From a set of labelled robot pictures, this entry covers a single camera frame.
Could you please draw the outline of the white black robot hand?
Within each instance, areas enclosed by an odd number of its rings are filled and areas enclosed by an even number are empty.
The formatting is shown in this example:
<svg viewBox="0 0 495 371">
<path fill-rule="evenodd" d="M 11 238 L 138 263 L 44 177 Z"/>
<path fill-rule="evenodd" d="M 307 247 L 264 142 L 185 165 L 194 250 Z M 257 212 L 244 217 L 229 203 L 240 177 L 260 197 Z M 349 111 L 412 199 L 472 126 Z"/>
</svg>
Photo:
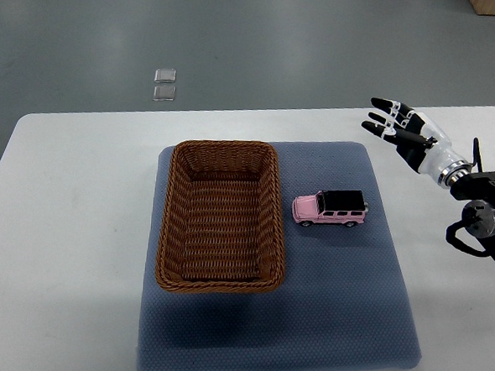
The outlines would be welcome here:
<svg viewBox="0 0 495 371">
<path fill-rule="evenodd" d="M 398 141 L 396 150 L 413 171 L 447 185 L 453 184 L 451 177 L 470 172 L 470 163 L 453 150 L 448 136 L 425 114 L 395 100 L 373 97 L 370 102 L 387 114 L 370 112 L 362 127 L 382 140 Z"/>
</svg>

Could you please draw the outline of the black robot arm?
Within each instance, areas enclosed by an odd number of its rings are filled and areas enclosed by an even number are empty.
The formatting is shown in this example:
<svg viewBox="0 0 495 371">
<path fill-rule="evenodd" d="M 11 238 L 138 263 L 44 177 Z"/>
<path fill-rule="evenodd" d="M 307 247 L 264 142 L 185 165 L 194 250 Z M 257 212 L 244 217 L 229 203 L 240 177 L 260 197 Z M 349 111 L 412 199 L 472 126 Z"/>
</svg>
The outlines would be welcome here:
<svg viewBox="0 0 495 371">
<path fill-rule="evenodd" d="M 430 176 L 454 199 L 466 202 L 461 220 L 446 229 L 446 241 L 463 253 L 495 262 L 495 171 L 482 168 L 479 141 L 473 139 L 473 158 L 468 161 L 422 112 L 381 97 L 370 101 L 375 110 L 362 127 L 392 144 L 414 172 Z"/>
</svg>

